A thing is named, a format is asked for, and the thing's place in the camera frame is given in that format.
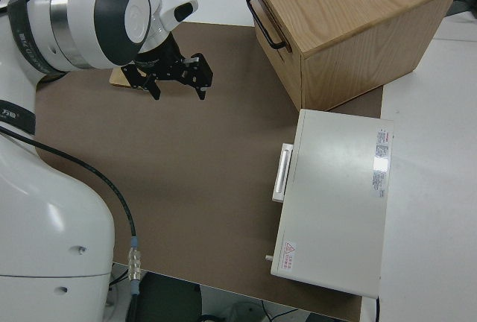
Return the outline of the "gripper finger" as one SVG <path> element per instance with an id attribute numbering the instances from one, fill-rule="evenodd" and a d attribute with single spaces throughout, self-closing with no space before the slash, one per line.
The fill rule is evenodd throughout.
<path id="1" fill-rule="evenodd" d="M 201 77 L 194 76 L 192 78 L 192 87 L 195 89 L 200 100 L 204 100 L 206 97 L 207 85 L 206 81 Z"/>
<path id="2" fill-rule="evenodd" d="M 158 101 L 161 95 L 161 91 L 156 83 L 156 78 L 153 75 L 146 75 L 142 88 L 148 91 L 154 100 Z"/>

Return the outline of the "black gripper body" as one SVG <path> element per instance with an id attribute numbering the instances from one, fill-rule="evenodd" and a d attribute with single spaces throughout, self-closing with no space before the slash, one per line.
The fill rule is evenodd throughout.
<path id="1" fill-rule="evenodd" d="M 213 78 L 206 58 L 201 53 L 184 57 L 172 34 L 156 48 L 137 54 L 121 71 L 134 89 L 143 89 L 146 75 L 153 75 L 156 81 L 178 81 L 191 87 L 192 78 L 198 76 L 206 81 L 207 89 Z"/>

